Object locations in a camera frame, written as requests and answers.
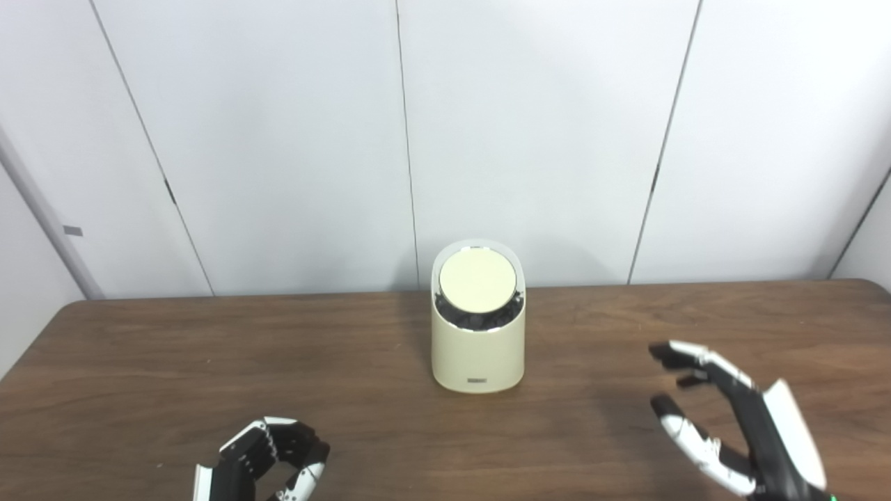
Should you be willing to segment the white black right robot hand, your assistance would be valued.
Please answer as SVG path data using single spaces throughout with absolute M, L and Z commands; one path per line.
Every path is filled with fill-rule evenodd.
M 833 500 L 821 454 L 789 384 L 760 389 L 744 371 L 704 345 L 666 340 L 649 354 L 669 371 L 684 370 L 677 386 L 710 384 L 729 402 L 748 446 L 742 453 L 682 412 L 671 396 L 650 399 L 661 426 L 687 459 L 726 491 L 746 500 Z

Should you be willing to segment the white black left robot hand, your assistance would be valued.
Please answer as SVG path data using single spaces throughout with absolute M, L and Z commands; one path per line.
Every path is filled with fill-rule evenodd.
M 271 500 L 308 500 L 318 485 L 331 446 L 315 429 L 286 417 L 262 417 L 252 421 L 219 448 L 214 467 L 197 464 L 194 500 L 254 500 L 257 483 L 277 463 L 295 472 Z

